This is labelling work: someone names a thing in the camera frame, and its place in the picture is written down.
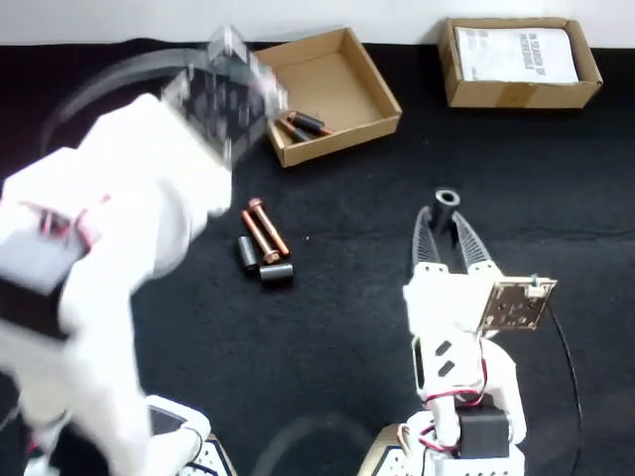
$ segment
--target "bolt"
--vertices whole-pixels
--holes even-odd
[[[249,231],[254,236],[256,243],[258,243],[258,246],[264,253],[265,263],[271,265],[272,263],[278,261],[280,259],[280,254],[269,245],[267,238],[265,238],[265,235],[262,234],[258,225],[256,225],[251,216],[249,216],[249,212],[247,210],[242,211],[242,219],[245,221],[247,228],[249,228]]]
[[[262,200],[260,198],[252,198],[251,200],[249,200],[249,209],[253,211],[258,219],[262,222],[265,230],[267,230],[269,236],[271,236],[272,240],[274,240],[274,243],[276,243],[276,246],[278,247],[280,252],[285,256],[289,255],[289,248],[280,237],[278,230],[267,216],[267,213],[265,213],[265,210],[263,210],[262,208]]]

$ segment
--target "black table surface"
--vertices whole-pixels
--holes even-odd
[[[150,41],[0,49],[0,173],[32,161],[45,115],[84,79]],[[414,220],[437,186],[509,275],[560,280],[553,306],[576,361],[585,409],[579,475],[635,464],[635,54],[596,51],[605,85],[583,111],[446,107],[434,47],[368,46],[404,109],[399,130],[282,170],[264,142],[236,171],[234,204],[185,262],[133,299],[149,393],[202,409],[241,475],[272,441],[291,441],[274,475],[353,475],[377,432],[417,407],[401,286]],[[56,138],[157,84],[125,88]],[[269,205],[295,255],[291,290],[265,293],[233,253],[249,197]],[[530,474],[569,474],[576,446],[566,359],[546,320],[500,336],[518,365]],[[5,379],[0,414],[15,402]],[[18,426],[0,435],[0,473],[17,475]]]

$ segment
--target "paper document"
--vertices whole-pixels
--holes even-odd
[[[572,45],[557,28],[456,28],[467,81],[578,82]]]

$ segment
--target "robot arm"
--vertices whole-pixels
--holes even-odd
[[[208,216],[229,208],[231,168],[245,152],[232,145],[253,142],[254,128],[285,104],[263,71],[255,73],[264,106],[253,124],[245,116],[253,94],[246,108],[232,104],[238,124],[233,109],[199,110],[196,100],[210,91],[200,81],[195,90],[185,74],[162,99],[138,97],[100,117],[77,149],[5,180],[0,371],[16,381],[25,421],[52,466],[68,463],[60,435],[69,421],[110,476],[174,476],[206,445],[205,416],[142,391],[130,298],[181,262]],[[243,76],[238,88],[254,80]],[[236,79],[226,77],[221,71],[213,84],[231,98]],[[223,121],[233,127],[219,130]]]
[[[404,286],[424,411],[402,425],[403,445],[413,455],[413,474],[437,475],[450,466],[466,469],[462,474],[497,467],[524,474],[516,447],[526,434],[516,368],[491,338],[501,330],[537,328],[556,282],[503,276],[457,211],[458,195],[439,190],[435,199],[419,213],[413,277]],[[441,259],[437,238],[445,233],[458,248],[463,273],[451,272]]]

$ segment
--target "brown cardboard box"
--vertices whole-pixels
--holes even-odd
[[[529,82],[466,81],[460,68],[455,27],[465,28],[562,28],[571,40],[579,82],[540,84]],[[579,22],[562,18],[448,19],[439,40],[444,68],[445,93],[451,107],[508,107],[580,109],[602,86],[602,76]]]
[[[346,28],[256,53],[289,91],[290,110],[335,133],[294,144],[275,123],[269,137],[283,167],[392,134],[401,107],[372,59]]]

